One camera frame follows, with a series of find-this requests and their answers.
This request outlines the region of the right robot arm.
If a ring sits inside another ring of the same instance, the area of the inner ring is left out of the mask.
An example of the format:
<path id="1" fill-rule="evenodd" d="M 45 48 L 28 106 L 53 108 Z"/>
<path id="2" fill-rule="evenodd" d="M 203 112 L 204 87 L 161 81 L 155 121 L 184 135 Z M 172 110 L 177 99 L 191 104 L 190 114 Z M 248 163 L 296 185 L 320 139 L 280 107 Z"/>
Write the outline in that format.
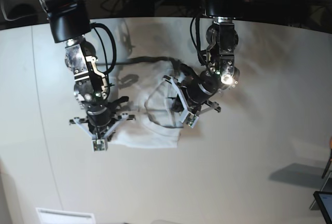
<path id="1" fill-rule="evenodd" d="M 75 118 L 71 122 L 87 123 L 89 132 L 101 137 L 119 121 L 117 106 L 128 101 L 127 97 L 108 100 L 112 87 L 108 76 L 117 61 L 114 36 L 106 25 L 90 21 L 84 0 L 39 0 L 39 3 L 49 21 L 54 42 L 65 43 L 65 62 L 74 74 L 74 95 L 87 114 L 85 120 Z M 112 62 L 104 72 L 97 68 L 93 44 L 85 39 L 85 34 L 96 28 L 106 32 L 113 50 Z"/>

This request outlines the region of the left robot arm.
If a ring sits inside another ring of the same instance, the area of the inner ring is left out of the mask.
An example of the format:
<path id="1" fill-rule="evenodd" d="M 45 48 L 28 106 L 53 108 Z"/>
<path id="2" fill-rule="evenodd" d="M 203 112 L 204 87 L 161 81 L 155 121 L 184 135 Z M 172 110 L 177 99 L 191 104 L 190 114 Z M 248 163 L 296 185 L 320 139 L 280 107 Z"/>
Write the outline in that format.
<path id="1" fill-rule="evenodd" d="M 239 42 L 233 20 L 242 14 L 244 0 L 202 0 L 201 9 L 192 19 L 190 34 L 199 62 L 205 70 L 197 74 L 182 63 L 179 68 L 187 79 L 182 82 L 171 110 L 180 113 L 185 107 L 194 113 L 219 91 L 236 86 L 240 71 L 236 68 L 234 51 Z"/>

